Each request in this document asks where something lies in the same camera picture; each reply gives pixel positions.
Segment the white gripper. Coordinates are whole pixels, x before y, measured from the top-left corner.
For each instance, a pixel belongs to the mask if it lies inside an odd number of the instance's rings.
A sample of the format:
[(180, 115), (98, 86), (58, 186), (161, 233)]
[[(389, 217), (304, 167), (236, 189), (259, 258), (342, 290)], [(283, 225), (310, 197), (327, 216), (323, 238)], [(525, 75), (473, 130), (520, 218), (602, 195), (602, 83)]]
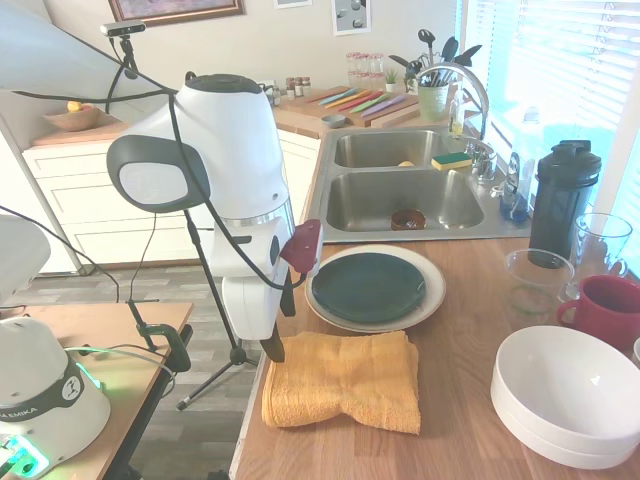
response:
[(285, 349), (275, 325), (279, 309), (285, 317), (296, 315), (291, 272), (287, 271), (285, 289), (269, 287), (256, 276), (225, 277), (222, 296), (229, 321), (243, 340), (260, 341), (267, 357), (274, 363), (285, 361)]

